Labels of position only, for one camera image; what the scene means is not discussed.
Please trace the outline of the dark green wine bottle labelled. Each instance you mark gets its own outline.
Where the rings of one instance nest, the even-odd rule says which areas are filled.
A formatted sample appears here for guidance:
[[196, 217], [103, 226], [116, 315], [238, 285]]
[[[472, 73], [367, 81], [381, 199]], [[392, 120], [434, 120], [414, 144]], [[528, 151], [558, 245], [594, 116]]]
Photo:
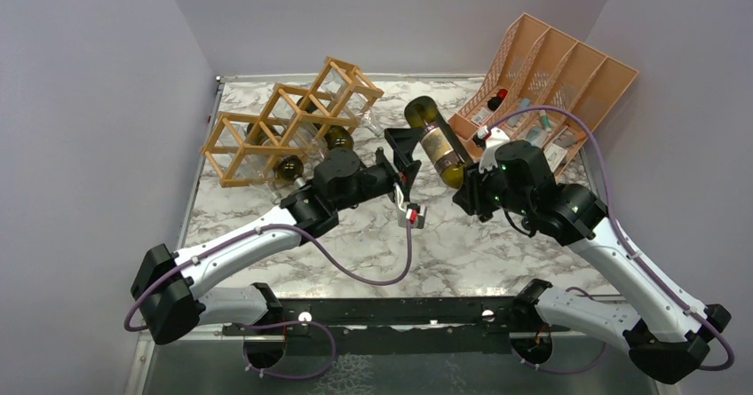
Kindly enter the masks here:
[[[297, 102], [297, 105], [301, 107], [301, 102], [303, 101], [303, 98], [299, 99]], [[309, 102], [307, 107], [305, 108], [305, 111], [308, 114], [314, 114], [318, 112], [318, 107], [313, 103]], [[313, 134], [315, 135], [318, 130], [321, 128], [321, 125], [318, 123], [312, 123], [315, 130], [313, 130]], [[328, 130], [323, 135], [324, 142], [326, 143], [326, 146], [328, 150], [343, 147], [350, 150], [353, 150], [353, 137], [352, 135], [342, 126], [336, 126], [332, 125], [328, 128]]]

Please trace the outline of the small clear glass jar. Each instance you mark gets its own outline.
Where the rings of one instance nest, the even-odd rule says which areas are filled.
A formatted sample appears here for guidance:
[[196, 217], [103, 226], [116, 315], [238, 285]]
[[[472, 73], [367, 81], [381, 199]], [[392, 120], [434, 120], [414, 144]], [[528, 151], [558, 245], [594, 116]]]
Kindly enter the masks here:
[[[289, 132], [290, 126], [293, 123], [293, 119], [296, 116], [295, 111], [289, 104], [281, 99], [273, 109], [273, 115], [276, 118], [280, 118], [282, 121], [282, 134], [286, 135]], [[289, 145], [305, 148], [306, 157], [306, 171], [310, 172], [313, 168], [325, 159], [328, 148], [323, 138], [316, 139], [314, 135], [311, 122], [301, 122], [297, 126], [296, 132], [292, 135]]]

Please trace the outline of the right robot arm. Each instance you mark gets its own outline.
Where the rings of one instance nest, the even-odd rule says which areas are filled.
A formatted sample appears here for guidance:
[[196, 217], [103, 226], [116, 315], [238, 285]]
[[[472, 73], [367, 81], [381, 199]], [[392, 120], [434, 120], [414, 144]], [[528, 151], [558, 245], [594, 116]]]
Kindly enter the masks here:
[[500, 210], [520, 216], [521, 232], [542, 234], [597, 269], [624, 297], [624, 305], [575, 296], [545, 280], [530, 281], [513, 299], [514, 322], [525, 330], [562, 326], [624, 353], [655, 381], [674, 384], [705, 368], [710, 343], [731, 319], [719, 304], [705, 304], [669, 279], [612, 221], [590, 189], [560, 184], [543, 151], [524, 140], [489, 148], [489, 166], [464, 167], [455, 204], [488, 221]]

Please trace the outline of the clear tall glass bottle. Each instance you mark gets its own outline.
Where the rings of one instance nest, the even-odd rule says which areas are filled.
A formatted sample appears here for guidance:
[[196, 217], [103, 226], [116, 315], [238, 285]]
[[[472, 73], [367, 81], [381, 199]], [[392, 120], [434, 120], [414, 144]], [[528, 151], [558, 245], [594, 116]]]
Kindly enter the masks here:
[[377, 88], [359, 69], [348, 73], [331, 66], [321, 87], [330, 95], [329, 109], [343, 99], [345, 104], [340, 108], [341, 115], [357, 117], [360, 126], [375, 137], [383, 135], [384, 128], [374, 116], [372, 107], [383, 97], [384, 91]]

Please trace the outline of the clear square glass bottle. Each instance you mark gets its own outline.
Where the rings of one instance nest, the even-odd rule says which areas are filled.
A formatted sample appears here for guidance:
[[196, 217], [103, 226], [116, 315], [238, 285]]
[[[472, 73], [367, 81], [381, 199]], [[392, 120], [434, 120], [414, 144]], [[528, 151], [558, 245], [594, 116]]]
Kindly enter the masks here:
[[233, 176], [245, 179], [250, 186], [265, 191], [272, 203], [279, 203], [286, 185], [278, 170], [280, 164], [281, 157], [278, 155], [251, 154], [245, 151], [239, 158]]

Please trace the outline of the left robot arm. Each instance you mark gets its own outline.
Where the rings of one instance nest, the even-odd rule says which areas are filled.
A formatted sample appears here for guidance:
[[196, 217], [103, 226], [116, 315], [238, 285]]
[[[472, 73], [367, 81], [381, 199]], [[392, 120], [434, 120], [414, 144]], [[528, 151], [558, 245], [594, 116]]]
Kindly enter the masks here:
[[384, 131], [392, 149], [383, 149], [375, 162], [365, 165], [351, 149], [337, 147], [313, 169], [312, 178], [251, 223], [212, 241], [172, 251], [165, 244], [151, 248], [142, 260], [130, 293], [133, 306], [123, 327], [128, 332], [148, 331], [159, 344], [172, 343], [194, 328], [214, 323], [244, 321], [258, 333], [278, 325], [279, 310], [260, 288], [239, 296], [216, 296], [213, 289], [240, 270], [273, 254], [311, 243], [339, 271], [354, 280], [376, 285], [355, 274], [319, 243], [318, 239], [339, 223], [339, 211], [386, 195], [406, 231], [406, 264], [413, 259], [412, 233], [424, 224], [425, 208], [410, 204], [409, 194], [421, 162], [414, 159], [422, 132], [418, 128]]

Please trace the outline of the green wine bottle silver neck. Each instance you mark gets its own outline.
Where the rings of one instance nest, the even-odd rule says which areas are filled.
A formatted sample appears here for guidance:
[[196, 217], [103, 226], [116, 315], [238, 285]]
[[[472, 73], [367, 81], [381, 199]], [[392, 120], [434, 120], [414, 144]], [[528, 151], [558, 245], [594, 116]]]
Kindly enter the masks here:
[[[273, 133], [273, 137], [277, 141], [281, 140], [281, 133], [278, 130], [282, 129], [281, 126], [267, 125], [267, 128]], [[259, 129], [258, 133], [251, 138], [250, 143], [255, 146], [273, 146], [272, 139], [267, 136], [263, 129]], [[281, 172], [281, 177], [286, 181], [286, 185], [292, 184], [297, 178], [302, 177], [304, 163], [298, 155], [283, 154], [278, 156], [281, 157], [278, 170]]]

